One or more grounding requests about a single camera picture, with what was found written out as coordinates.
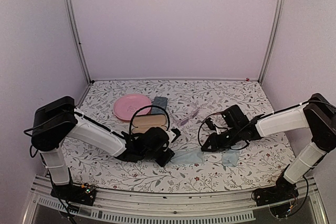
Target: metal frame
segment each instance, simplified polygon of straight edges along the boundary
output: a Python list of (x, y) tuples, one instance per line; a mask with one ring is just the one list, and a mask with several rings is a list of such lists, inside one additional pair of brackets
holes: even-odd
[(90, 91), (92, 85), (93, 85), (93, 83), (91, 83), (91, 84), (89, 84), (89, 85), (86, 86), (85, 91), (84, 91), (84, 93), (82, 94), (82, 96), (79, 98), (76, 107), (79, 108), (79, 107), (82, 106), (82, 104), (83, 104), (83, 102), (84, 102), (86, 96), (88, 95), (88, 93), (89, 93), (89, 91)]
[(86, 83), (90, 84), (91, 83), (91, 77), (90, 77), (88, 65), (87, 65), (85, 57), (84, 57), (83, 48), (82, 48), (82, 45), (81, 45), (81, 42), (80, 42), (80, 39), (79, 39), (79, 33), (78, 33), (78, 29), (77, 29), (77, 24), (76, 24), (76, 19), (75, 19), (75, 14), (74, 14), (74, 7), (72, 6), (72, 1), (71, 0), (65, 0), (65, 6), (66, 6), (66, 9), (67, 9), (67, 13), (68, 13), (71, 32), (72, 32), (72, 36), (73, 36), (73, 39), (74, 39), (74, 42), (75, 42), (76, 51), (77, 51), (77, 55), (78, 55), (78, 58), (79, 58), (79, 63), (80, 63), (80, 66), (82, 68)]
[[(246, 81), (246, 79), (220, 79), (220, 78), (132, 78), (132, 79), (125, 79), (125, 78), (114, 78), (114, 79), (95, 79), (97, 81), (134, 81), (134, 80), (141, 80), (141, 81)], [(250, 82), (258, 81), (257, 79), (249, 79)]]
[[(267, 69), (269, 66), (269, 62), (271, 59), (271, 55), (272, 55), (272, 51), (273, 51), (273, 47), (274, 47), (274, 43), (276, 39), (277, 30), (278, 30), (279, 23), (280, 23), (280, 16), (282, 13), (282, 6), (284, 4), (284, 1), (285, 0), (277, 0), (276, 11), (275, 11), (274, 19), (273, 19), (273, 24), (272, 24), (272, 30), (271, 30), (271, 34), (269, 37), (266, 54), (265, 54), (265, 57), (262, 63), (261, 71), (259, 73), (258, 82), (260, 83), (260, 85), (263, 84), (265, 77), (266, 77)], [(79, 33), (78, 33), (77, 24), (76, 24), (72, 0), (65, 0), (65, 4), (66, 4), (68, 17), (69, 17), (73, 39), (76, 45), (76, 51), (77, 51), (77, 55), (79, 58), (79, 62), (80, 62), (80, 65), (81, 65), (81, 68), (82, 68), (82, 71), (85, 77), (85, 81), (87, 84), (90, 84), (92, 80), (91, 80), (89, 69), (88, 69), (88, 66), (87, 66), (87, 63), (84, 57), (82, 44), (79, 39)]]
[(260, 85), (263, 84), (263, 82), (265, 80), (265, 77), (266, 77), (268, 65), (269, 65), (269, 62), (270, 62), (270, 59), (271, 59), (274, 43), (275, 43), (276, 36), (277, 36), (277, 31), (278, 31), (278, 27), (279, 27), (279, 23), (280, 23), (280, 16), (281, 16), (281, 13), (282, 13), (282, 6), (284, 5), (284, 1), (285, 0), (277, 0), (277, 6), (276, 6), (275, 15), (274, 15), (272, 30), (271, 30), (271, 34), (270, 34), (270, 37), (269, 37), (264, 61), (262, 63), (261, 71), (260, 71), (260, 74), (259, 74), (258, 82), (260, 83)]
[[(308, 182), (309, 198), (315, 219), (318, 224), (327, 224), (328, 219), (313, 177), (308, 177)], [(307, 190), (306, 182), (299, 181), (297, 188), (299, 198), (303, 198)], [(48, 178), (36, 176), (26, 211), (29, 216), (26, 216), (23, 224), (31, 224), (38, 204), (64, 211), (57, 199), (50, 196), (51, 189)], [(286, 202), (257, 207), (251, 199), (251, 192), (254, 189), (216, 193), (160, 194), (97, 188), (94, 205), (92, 207), (80, 205), (77, 216), (120, 224), (130, 223), (131, 218), (134, 220), (132, 223), (139, 224), (154, 224), (161, 222), (160, 220), (165, 224), (168, 220), (171, 224), (238, 223), (254, 219), (254, 210)], [(226, 218), (228, 221), (219, 221), (220, 218), (224, 220)]]

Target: black cable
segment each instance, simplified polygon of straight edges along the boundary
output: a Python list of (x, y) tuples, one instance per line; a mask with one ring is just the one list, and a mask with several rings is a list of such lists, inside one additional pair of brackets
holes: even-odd
[(286, 110), (294, 109), (294, 108), (299, 107), (299, 106), (302, 106), (302, 105), (304, 105), (304, 104), (306, 104), (306, 103), (308, 103), (308, 102), (310, 102), (310, 101), (307, 100), (307, 101), (301, 102), (301, 103), (299, 103), (299, 104), (296, 104), (296, 105), (287, 107), (287, 108), (285, 108), (285, 109), (278, 110), (278, 111), (275, 111), (275, 112), (273, 112), (273, 113), (269, 113), (269, 114), (267, 114), (267, 115), (263, 115), (263, 116), (260, 117), (258, 120), (267, 118), (267, 117), (269, 117), (269, 116), (271, 116), (271, 115), (278, 114), (278, 113), (281, 113), (281, 112), (286, 111)]
[(220, 115), (221, 113), (223, 113), (224, 111), (219, 111), (219, 112), (214, 112), (210, 115), (207, 115), (206, 118), (201, 122), (201, 125), (200, 127), (198, 128), (198, 133), (197, 133), (197, 140), (198, 140), (198, 144), (200, 145), (200, 147), (202, 148), (203, 144), (201, 144), (201, 140), (200, 140), (200, 132), (201, 132), (201, 128), (202, 126), (205, 124), (205, 120), (207, 120), (210, 116), (213, 116), (213, 115)]
[(308, 180), (306, 179), (305, 175), (302, 176), (305, 181), (306, 181), (306, 184), (307, 184), (307, 191), (306, 191), (306, 196), (304, 197), (304, 200), (302, 202), (302, 204), (300, 205), (300, 207), (295, 211), (295, 212), (290, 212), (289, 215), (287, 215), (287, 217), (291, 217), (293, 216), (294, 214), (296, 214), (298, 211), (301, 210), (301, 208), (304, 206), (304, 204), (306, 203), (306, 200), (308, 198), (308, 192), (309, 192), (309, 183), (308, 183)]
[(34, 158), (37, 155), (37, 153), (38, 153), (38, 149), (36, 149), (36, 151), (35, 151), (34, 154), (31, 153), (32, 150), (33, 150), (33, 146), (31, 145), (30, 148), (29, 148), (29, 154), (30, 154), (31, 158)]
[(205, 124), (205, 120), (201, 123), (200, 127), (198, 128), (198, 133), (197, 133), (197, 140), (198, 140), (198, 143), (199, 143), (201, 148), (203, 147), (203, 144), (201, 144), (200, 132), (201, 132), (201, 128), (204, 124)]
[(50, 176), (51, 186), (52, 186), (52, 188), (53, 188), (53, 190), (54, 190), (54, 192), (55, 192), (55, 194), (56, 194), (56, 196), (57, 196), (57, 199), (58, 199), (59, 202), (62, 204), (62, 206), (64, 207), (64, 209), (66, 210), (66, 212), (67, 212), (67, 214), (68, 214), (68, 220), (70, 220), (70, 222), (71, 222), (72, 224), (77, 224), (77, 222), (75, 222), (75, 220), (73, 219), (73, 217), (72, 217), (72, 215), (71, 215), (71, 213), (70, 213), (68, 207), (65, 206), (65, 204), (63, 203), (63, 201), (62, 201), (61, 198), (59, 197), (59, 195), (58, 195), (58, 193), (57, 193), (57, 191), (56, 191), (56, 189), (55, 189), (54, 182), (52, 181), (50, 172), (49, 172), (49, 176)]
[[(254, 121), (250, 121), (248, 124), (246, 124), (244, 127), (242, 127), (232, 138), (231, 138), (231, 141), (232, 140), (234, 140), (238, 135), (239, 135), (239, 133), (240, 132), (242, 132), (246, 127), (248, 127), (248, 126), (250, 126), (250, 125), (252, 125), (253, 123), (255, 123)], [(201, 145), (201, 141), (199, 140), (200, 139), (200, 131), (201, 131), (201, 126), (199, 127), (199, 129), (198, 129), (198, 136), (197, 136), (197, 138), (198, 138), (198, 143), (200, 144), (200, 146), (202, 147), (202, 145)], [(231, 150), (233, 150), (233, 151), (240, 151), (240, 150), (242, 150), (242, 149), (245, 149), (245, 148), (247, 148), (249, 145), (250, 145), (250, 143), (248, 143), (247, 141), (246, 141), (246, 145), (243, 147), (243, 148), (239, 148), (239, 149), (231, 149)], [(227, 150), (227, 148), (224, 148), (224, 149), (216, 149), (216, 150), (213, 150), (213, 151), (224, 151), (224, 150)]]
[(129, 131), (128, 131), (128, 132), (129, 132), (129, 139), (128, 139), (128, 140), (131, 140), (131, 138), (132, 138), (132, 125), (133, 125), (133, 120), (134, 120), (134, 118), (136, 117), (136, 115), (137, 115), (140, 111), (142, 111), (142, 110), (144, 110), (144, 109), (147, 109), (147, 108), (157, 108), (157, 109), (162, 110), (162, 111), (164, 112), (166, 118), (167, 118), (167, 130), (169, 130), (169, 127), (170, 127), (170, 119), (169, 119), (169, 115), (168, 115), (167, 111), (166, 111), (164, 108), (160, 107), (160, 106), (156, 106), (156, 105), (148, 105), (148, 106), (145, 106), (145, 107), (142, 107), (142, 108), (138, 109), (138, 110), (133, 114), (132, 119), (131, 119), (131, 121), (130, 121)]
[(73, 205), (71, 205), (70, 203), (69, 203), (69, 200), (66, 200), (65, 201), (66, 202), (66, 204), (68, 204), (68, 209), (70, 209), (70, 210), (72, 210), (72, 211), (79, 211), (79, 207), (76, 207), (76, 206), (73, 206)]
[(48, 119), (47, 121), (43, 122), (43, 123), (40, 124), (40, 125), (37, 125), (37, 126), (34, 126), (34, 127), (31, 127), (31, 128), (29, 128), (29, 129), (24, 130), (23, 133), (24, 133), (25, 135), (27, 135), (27, 136), (32, 137), (32, 135), (31, 135), (31, 134), (28, 134), (27, 132), (29, 132), (29, 131), (33, 131), (33, 130), (35, 130), (35, 129), (38, 129), (38, 128), (42, 127), (43, 125), (49, 123), (50, 121), (54, 120), (55, 118), (57, 118), (57, 117), (59, 117), (59, 116), (61, 116), (61, 115), (64, 115), (64, 114), (66, 114), (66, 113), (69, 113), (69, 112), (71, 112), (71, 111), (63, 111), (63, 112), (61, 112), (61, 113), (59, 113), (59, 114), (53, 116), (52, 118)]
[(111, 130), (110, 128), (108, 128), (107, 126), (105, 126), (105, 125), (103, 125), (103, 124), (101, 124), (101, 123), (98, 123), (96, 120), (94, 120), (94, 119), (88, 117), (87, 115), (84, 115), (84, 114), (82, 114), (82, 113), (79, 113), (78, 111), (75, 111), (74, 114), (75, 114), (75, 115), (78, 115), (79, 117), (83, 117), (84, 119), (88, 120), (89, 122), (91, 122), (91, 123), (93, 123), (93, 124), (95, 124), (95, 125), (97, 125), (97, 126), (103, 128), (104, 130), (107, 130), (107, 131), (110, 132), (111, 134), (113, 134), (113, 135), (115, 135), (115, 136), (117, 136), (117, 137), (119, 137), (119, 138), (121, 138), (121, 139), (124, 139), (124, 137), (123, 137), (122, 135), (118, 134), (118, 133), (115, 132), (115, 131), (112, 131), (112, 130)]
[(330, 107), (332, 107), (333, 109), (336, 110), (336, 106), (330, 104), (329, 102), (323, 102), (323, 101), (317, 101), (317, 100), (308, 100), (308, 102), (311, 102), (311, 103), (323, 103), (323, 104), (326, 104), (326, 105), (328, 105), (328, 106), (330, 106)]

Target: pink plate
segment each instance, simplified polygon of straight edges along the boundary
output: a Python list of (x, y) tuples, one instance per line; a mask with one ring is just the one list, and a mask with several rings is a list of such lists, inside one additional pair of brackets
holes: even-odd
[[(142, 107), (152, 105), (151, 100), (142, 94), (127, 94), (116, 100), (113, 112), (120, 120), (129, 122), (134, 113)], [(138, 115), (147, 115), (151, 108), (144, 109)]]

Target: tan eyeglass case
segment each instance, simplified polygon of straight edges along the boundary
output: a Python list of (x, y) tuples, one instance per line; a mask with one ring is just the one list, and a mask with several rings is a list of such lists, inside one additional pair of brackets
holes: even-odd
[(151, 127), (160, 127), (167, 130), (167, 118), (164, 114), (138, 115), (134, 118), (132, 133), (145, 133)]

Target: vent grille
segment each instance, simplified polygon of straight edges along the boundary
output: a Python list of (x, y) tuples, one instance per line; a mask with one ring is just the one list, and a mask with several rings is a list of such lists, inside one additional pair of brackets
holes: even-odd
[[(64, 207), (57, 199), (50, 199), (40, 196), (38, 203), (40, 205), (66, 212)], [(74, 215), (82, 216), (77, 212), (70, 210)], [(91, 215), (84, 216), (86, 218), (113, 222), (117, 224), (222, 224), (222, 223), (241, 223), (255, 220), (253, 211), (244, 211), (235, 214), (226, 214), (220, 216), (205, 217), (140, 217), (123, 214), (115, 214), (105, 210), (91, 209)]]

